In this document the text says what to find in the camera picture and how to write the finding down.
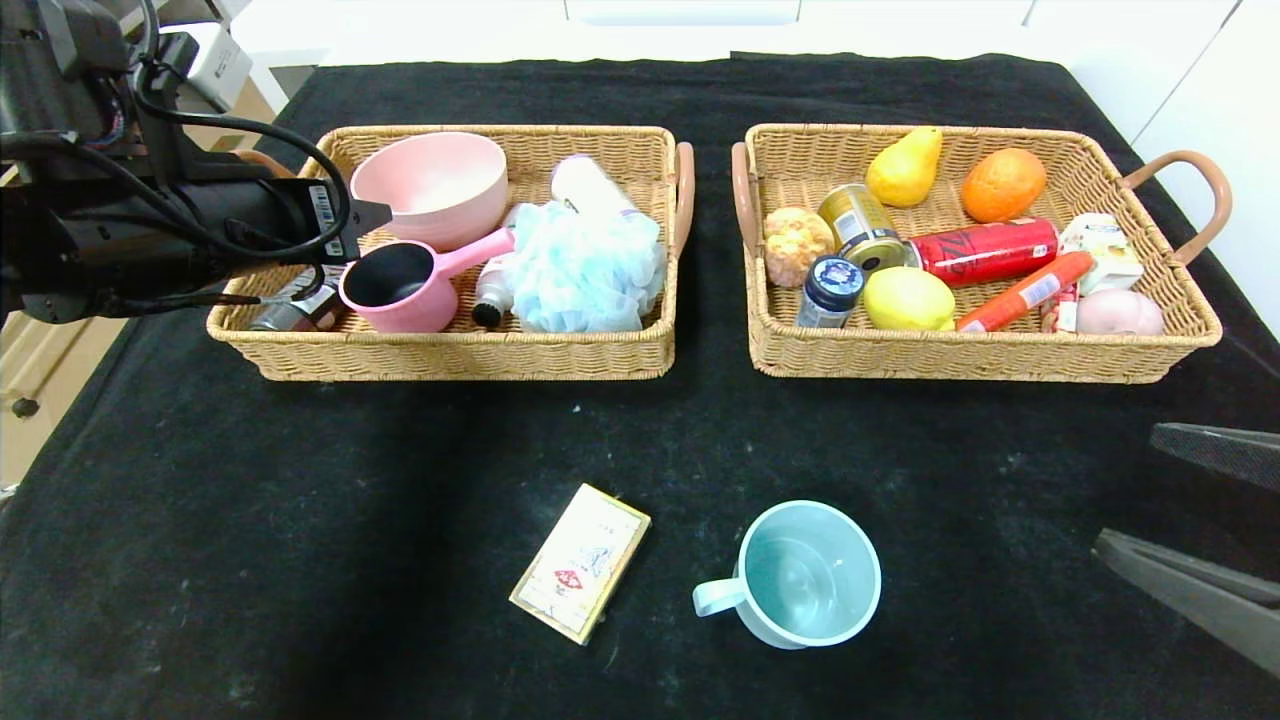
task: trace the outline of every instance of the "small bottle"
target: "small bottle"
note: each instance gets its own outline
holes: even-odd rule
[[[799,328],[842,328],[849,320],[865,277],[858,265],[840,255],[823,255],[809,266],[804,299],[796,313]]]
[[[516,299],[508,284],[507,269],[515,260],[515,252],[506,252],[490,259],[476,278],[476,302],[471,306],[471,319],[477,325],[489,329],[502,324],[502,316],[511,313]]]
[[[338,322],[347,307],[338,296],[338,279],[342,277],[343,265],[324,265],[324,283],[307,297],[268,305],[257,318],[250,323],[251,331],[276,331],[276,332],[311,332],[328,331]],[[280,288],[278,295],[288,297],[305,288],[315,270],[307,268],[298,273],[289,284]]]

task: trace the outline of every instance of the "orange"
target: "orange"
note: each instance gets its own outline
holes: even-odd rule
[[[1044,191],[1044,164],[1020,147],[1006,147],[983,158],[960,188],[965,213],[979,223],[1012,220]]]

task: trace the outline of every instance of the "gold can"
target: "gold can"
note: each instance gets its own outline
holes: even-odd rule
[[[832,188],[822,199],[818,215],[836,234],[838,254],[864,273],[911,263],[910,249],[865,184],[851,182]]]

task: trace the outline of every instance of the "toy food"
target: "toy food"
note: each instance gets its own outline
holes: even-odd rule
[[[836,246],[836,237],[831,233],[827,220],[818,217],[818,213],[805,208],[778,208],[764,218],[764,237],[778,234],[783,231],[804,232],[827,243],[828,250],[823,254],[840,250]]]
[[[938,173],[942,131],[915,128],[879,151],[867,168],[867,187],[877,200],[895,208],[924,202]]]
[[[886,268],[867,278],[863,306],[882,331],[952,331],[956,299],[941,279],[918,268]]]
[[[1080,295],[1100,290],[1129,290],[1146,270],[1114,215],[1084,213],[1066,225],[1060,252],[1083,250],[1093,255],[1093,269],[1080,278]]]
[[[956,328],[963,333],[996,332],[1080,279],[1092,266],[1093,256],[1088,252],[1059,255],[1048,265],[960,318]]]
[[[800,287],[809,274],[809,265],[831,252],[824,240],[804,231],[782,231],[764,241],[764,270],[769,282],[782,287]]]
[[[1080,300],[1075,328],[1089,334],[1164,334],[1165,314],[1140,292],[1100,290]]]
[[[1046,179],[1039,158],[1020,147],[1006,147],[969,170],[960,201],[979,223],[1002,223],[1025,213],[1044,191]]]

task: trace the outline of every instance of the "white cabinet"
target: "white cabinet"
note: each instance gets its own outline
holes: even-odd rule
[[[1152,159],[1187,147],[1212,158],[1231,181],[1235,209],[1210,246],[1249,299],[1271,334],[1280,337],[1280,232],[1275,211],[1280,192],[1276,118],[1280,67],[1276,32],[1280,4],[1244,0],[1196,67],[1134,142]],[[1157,176],[1197,228],[1213,211],[1199,174],[1183,164]]]

